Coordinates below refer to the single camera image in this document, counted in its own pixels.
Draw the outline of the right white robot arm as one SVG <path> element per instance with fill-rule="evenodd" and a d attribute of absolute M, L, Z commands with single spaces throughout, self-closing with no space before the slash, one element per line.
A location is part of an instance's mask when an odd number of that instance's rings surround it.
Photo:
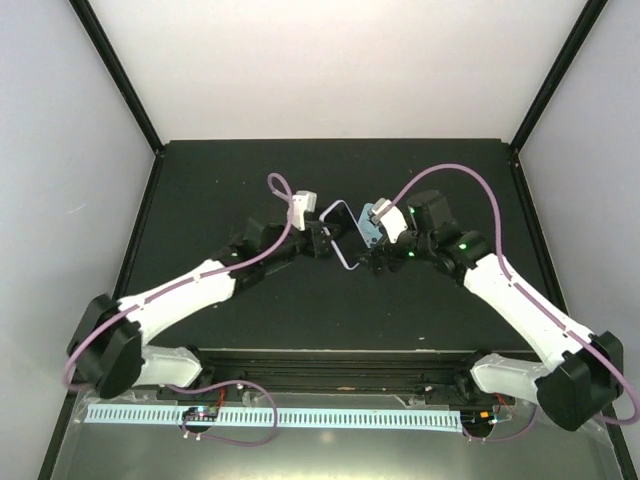
<path fill-rule="evenodd" d="M 371 270 L 395 271 L 408 260 L 431 263 L 496 311 L 538 357 L 477 358 L 454 379 L 461 400 L 505 394 L 535 403 L 558 427 L 576 431 L 621 396 L 624 349 L 614 334 L 596 335 L 556 308 L 480 232 L 462 230 L 440 192 L 416 194 L 407 208 L 403 213 L 381 198 L 367 209 L 368 222 L 382 232 L 363 257 Z"/>

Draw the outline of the light blue cased phone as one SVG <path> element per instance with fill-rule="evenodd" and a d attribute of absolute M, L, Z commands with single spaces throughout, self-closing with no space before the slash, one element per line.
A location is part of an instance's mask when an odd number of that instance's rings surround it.
<path fill-rule="evenodd" d="M 365 203 L 358 218 L 358 228 L 368 248 L 378 246 L 385 239 L 385 234 L 381 227 L 371 220 L 372 207 L 372 203 Z"/>

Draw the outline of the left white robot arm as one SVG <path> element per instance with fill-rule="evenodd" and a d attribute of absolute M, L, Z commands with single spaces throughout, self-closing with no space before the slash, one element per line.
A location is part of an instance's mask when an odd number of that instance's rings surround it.
<path fill-rule="evenodd" d="M 194 313 L 226 302 L 298 256 L 327 258 L 339 228 L 319 219 L 304 227 L 248 221 L 244 233 L 193 270 L 146 292 L 115 300 L 94 297 L 69 342 L 68 370 L 99 397 L 137 386 L 170 385 L 193 399 L 214 388 L 213 372 L 194 347 L 158 347 L 159 334 Z"/>

